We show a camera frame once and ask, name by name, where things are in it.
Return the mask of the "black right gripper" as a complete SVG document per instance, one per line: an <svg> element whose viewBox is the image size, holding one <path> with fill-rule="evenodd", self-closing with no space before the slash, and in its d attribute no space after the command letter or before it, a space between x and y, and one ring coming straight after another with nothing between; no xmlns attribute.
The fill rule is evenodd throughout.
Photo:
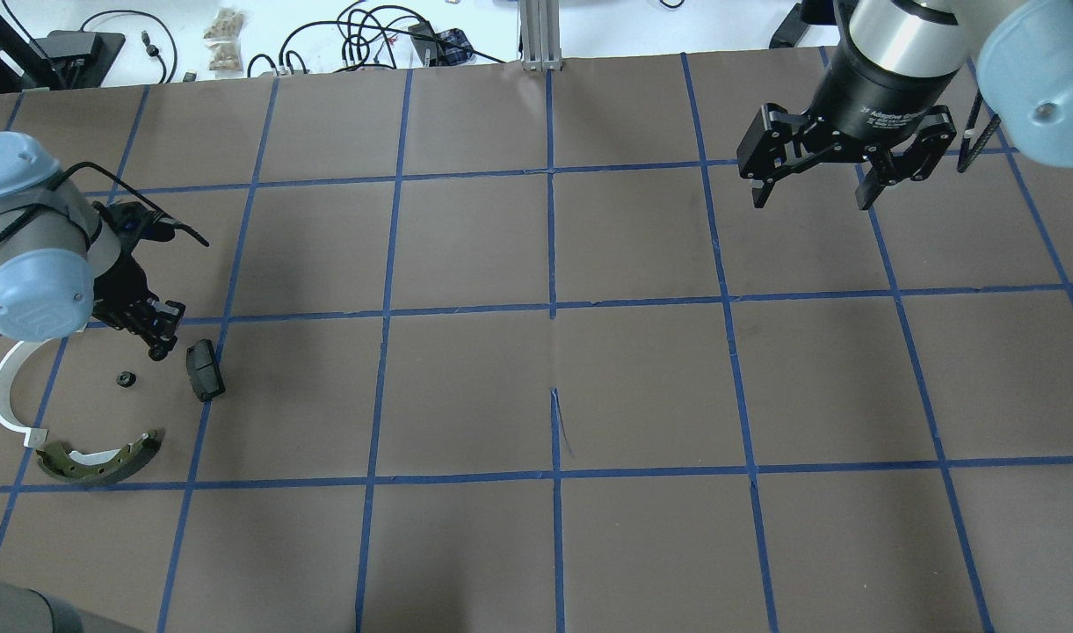
<svg viewBox="0 0 1073 633"><path fill-rule="evenodd" d="M761 105L738 144L754 208L765 207L776 181L818 164L871 164L856 191L861 211L897 181L926 178L958 136L939 103L954 75L897 75L853 45L837 45L808 108Z"/></svg>

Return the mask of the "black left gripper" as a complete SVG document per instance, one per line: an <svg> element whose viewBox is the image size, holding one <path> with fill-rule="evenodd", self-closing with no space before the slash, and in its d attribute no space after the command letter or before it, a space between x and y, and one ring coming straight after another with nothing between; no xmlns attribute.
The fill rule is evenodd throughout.
<svg viewBox="0 0 1073 633"><path fill-rule="evenodd" d="M148 288L145 270L130 255L118 256L93 284L91 316L115 330L138 337L151 360L166 360L170 348L178 342L176 330L183 319L186 305L160 301Z"/></svg>

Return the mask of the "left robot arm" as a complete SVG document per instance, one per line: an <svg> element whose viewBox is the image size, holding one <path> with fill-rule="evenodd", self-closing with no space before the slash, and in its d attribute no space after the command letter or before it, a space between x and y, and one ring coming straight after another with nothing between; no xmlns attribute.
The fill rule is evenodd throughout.
<svg viewBox="0 0 1073 633"><path fill-rule="evenodd" d="M0 132L0 338L62 339L97 320L162 360L185 306L150 291L134 249L194 229L138 191L112 205L87 198L73 181L80 170L106 175L94 162L62 167L34 137Z"/></svg>

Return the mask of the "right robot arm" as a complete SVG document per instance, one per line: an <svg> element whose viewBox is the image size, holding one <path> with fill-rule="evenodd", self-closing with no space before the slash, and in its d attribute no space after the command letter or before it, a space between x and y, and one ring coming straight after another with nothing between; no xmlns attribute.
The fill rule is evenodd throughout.
<svg viewBox="0 0 1073 633"><path fill-rule="evenodd" d="M738 144L754 206L818 164L868 164L858 208L929 178L962 132L940 95L967 62L975 104L1039 164L1073 168L1073 1L802 1L840 43L804 113L762 105Z"/></svg>

